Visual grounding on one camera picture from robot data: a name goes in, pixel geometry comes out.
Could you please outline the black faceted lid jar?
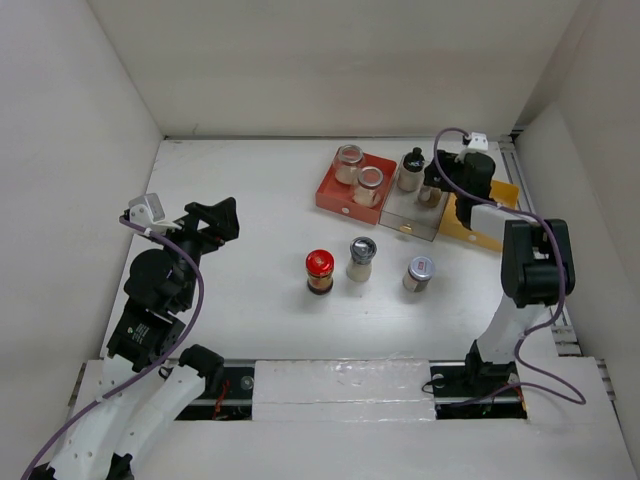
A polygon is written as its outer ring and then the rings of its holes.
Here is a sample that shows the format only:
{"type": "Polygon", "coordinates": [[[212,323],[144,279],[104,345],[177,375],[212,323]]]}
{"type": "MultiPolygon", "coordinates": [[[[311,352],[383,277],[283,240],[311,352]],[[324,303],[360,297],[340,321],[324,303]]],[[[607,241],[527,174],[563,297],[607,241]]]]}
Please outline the black faceted lid jar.
{"type": "Polygon", "coordinates": [[[419,190],[417,201],[425,208],[435,208],[439,205],[442,191],[437,187],[423,184],[419,190]]]}

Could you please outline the black knob lid shaker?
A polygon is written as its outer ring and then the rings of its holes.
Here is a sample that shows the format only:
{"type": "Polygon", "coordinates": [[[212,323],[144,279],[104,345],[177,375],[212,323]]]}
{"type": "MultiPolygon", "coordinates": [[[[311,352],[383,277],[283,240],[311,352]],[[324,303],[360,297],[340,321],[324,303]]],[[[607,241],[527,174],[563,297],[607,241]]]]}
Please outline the black knob lid shaker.
{"type": "Polygon", "coordinates": [[[404,155],[400,165],[397,186],[404,192],[416,191],[423,182],[425,158],[420,147],[404,155]]]}

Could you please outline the glass jar of rice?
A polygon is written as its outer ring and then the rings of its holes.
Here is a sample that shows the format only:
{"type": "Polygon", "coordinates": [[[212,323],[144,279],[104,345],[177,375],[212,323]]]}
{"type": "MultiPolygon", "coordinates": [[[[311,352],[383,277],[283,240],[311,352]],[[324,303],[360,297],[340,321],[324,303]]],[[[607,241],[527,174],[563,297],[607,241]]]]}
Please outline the glass jar of rice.
{"type": "Polygon", "coordinates": [[[364,153],[359,146],[348,144],[339,147],[333,160],[336,181],[343,185],[353,185],[363,164],[364,153]]]}

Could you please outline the silver lid jar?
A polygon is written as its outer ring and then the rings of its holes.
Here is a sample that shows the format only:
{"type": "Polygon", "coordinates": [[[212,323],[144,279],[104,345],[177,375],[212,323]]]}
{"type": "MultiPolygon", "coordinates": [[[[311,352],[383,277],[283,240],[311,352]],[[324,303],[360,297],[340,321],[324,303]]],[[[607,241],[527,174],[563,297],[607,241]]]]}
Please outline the silver lid jar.
{"type": "Polygon", "coordinates": [[[422,292],[435,275],[435,264],[426,256],[414,257],[408,264],[402,283],[409,292],[422,292]]]}

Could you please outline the black silver lid shaker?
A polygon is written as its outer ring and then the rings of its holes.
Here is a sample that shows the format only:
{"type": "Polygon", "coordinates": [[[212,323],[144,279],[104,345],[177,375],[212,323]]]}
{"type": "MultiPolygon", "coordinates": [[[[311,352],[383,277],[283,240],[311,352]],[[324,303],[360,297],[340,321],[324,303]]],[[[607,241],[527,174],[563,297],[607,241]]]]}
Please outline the black silver lid shaker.
{"type": "Polygon", "coordinates": [[[377,253],[377,245],[373,239],[365,236],[355,238],[350,246],[350,260],[346,274],[354,282],[363,283],[369,280],[372,273],[372,260],[377,253]]]}

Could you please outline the red lid sauce jar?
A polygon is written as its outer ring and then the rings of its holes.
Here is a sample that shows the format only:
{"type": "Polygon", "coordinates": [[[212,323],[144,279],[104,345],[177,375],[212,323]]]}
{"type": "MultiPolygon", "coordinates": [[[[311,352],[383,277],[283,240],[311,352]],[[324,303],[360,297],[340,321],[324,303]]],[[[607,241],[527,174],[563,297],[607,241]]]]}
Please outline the red lid sauce jar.
{"type": "Polygon", "coordinates": [[[305,261],[307,287],[316,295],[324,295],[333,288],[335,260],[333,255],[323,249],[311,251],[305,261]]]}

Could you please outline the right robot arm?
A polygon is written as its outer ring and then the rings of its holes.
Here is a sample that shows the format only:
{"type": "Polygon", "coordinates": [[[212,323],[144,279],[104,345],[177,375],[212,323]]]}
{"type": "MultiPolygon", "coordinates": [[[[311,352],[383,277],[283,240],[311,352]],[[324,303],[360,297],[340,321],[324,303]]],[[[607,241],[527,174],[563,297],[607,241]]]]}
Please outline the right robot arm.
{"type": "Polygon", "coordinates": [[[461,390],[467,403],[502,394],[521,364],[524,340],[542,329],[542,311],[562,312],[576,283],[569,227],[562,219],[543,219],[496,202],[491,196],[494,160],[479,151],[437,149],[424,169],[423,184],[455,196],[461,225],[502,244],[503,295],[494,316],[465,357],[464,367],[439,380],[461,390]]]}

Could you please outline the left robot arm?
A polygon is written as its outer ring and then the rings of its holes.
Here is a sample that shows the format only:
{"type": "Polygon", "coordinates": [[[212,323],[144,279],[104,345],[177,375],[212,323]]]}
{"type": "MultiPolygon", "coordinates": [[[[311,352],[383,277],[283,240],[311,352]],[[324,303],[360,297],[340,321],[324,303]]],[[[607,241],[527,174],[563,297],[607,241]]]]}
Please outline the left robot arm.
{"type": "Polygon", "coordinates": [[[122,315],[107,343],[99,390],[42,447],[63,448],[44,463],[36,454],[25,479],[132,479],[170,423],[199,396],[222,387],[224,359],[204,346],[165,362],[195,326],[204,301],[201,258],[238,238],[236,200],[191,202],[175,221],[157,194],[131,200],[122,225],[154,243],[138,254],[124,284],[122,315]]]}

